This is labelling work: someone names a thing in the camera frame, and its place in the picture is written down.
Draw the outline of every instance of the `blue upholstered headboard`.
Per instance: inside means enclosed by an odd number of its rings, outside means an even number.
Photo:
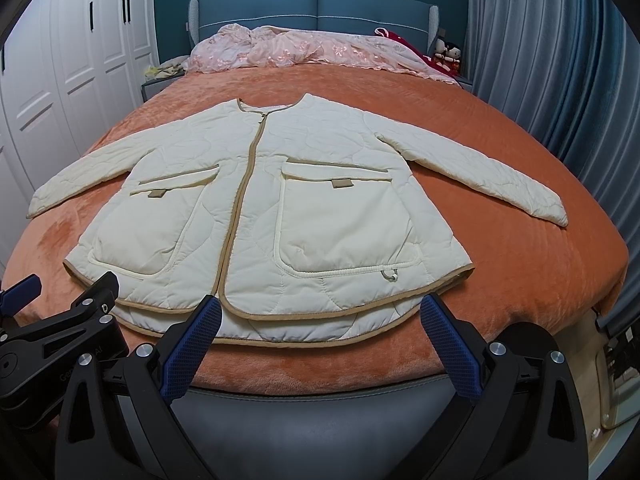
[[[228,23],[373,35],[385,27],[426,53],[438,33],[438,7],[416,0],[191,0],[191,46]]]

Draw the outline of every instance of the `jacket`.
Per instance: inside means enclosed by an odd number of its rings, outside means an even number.
[[[117,275],[121,321],[162,333],[213,293],[220,340],[344,344],[473,269],[408,160],[567,225],[559,196],[513,168],[311,94],[232,100],[113,142],[38,189],[29,216],[130,171],[64,262],[87,285]]]

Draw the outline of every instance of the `blue curtain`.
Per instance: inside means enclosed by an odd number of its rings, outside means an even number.
[[[640,45],[611,0],[469,0],[473,94],[578,177],[625,239],[616,335],[640,316]]]

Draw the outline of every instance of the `orange bedspread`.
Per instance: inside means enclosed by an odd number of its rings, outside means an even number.
[[[588,308],[609,310],[622,286],[628,253],[608,217],[571,173],[500,112],[456,86],[410,75],[301,65],[193,74],[133,112],[94,149],[236,97],[251,105],[295,102],[304,92],[416,124],[509,164],[562,198],[567,229],[412,165],[414,175],[476,264],[465,283],[443,296],[451,311],[489,339],[530,320],[552,333]],[[10,286],[32,272],[43,293],[18,320],[68,308],[81,293],[62,266],[124,177],[101,184],[31,221],[8,263]],[[131,347],[146,340],[123,328]],[[418,378],[442,370],[417,316],[361,343],[324,349],[214,345],[194,384],[233,392],[335,392]]]

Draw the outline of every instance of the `jacket pocket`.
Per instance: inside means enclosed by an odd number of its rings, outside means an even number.
[[[141,182],[98,227],[89,261],[148,276],[167,267],[219,168]]]
[[[420,262],[387,171],[285,162],[274,259],[300,277],[393,271]]]

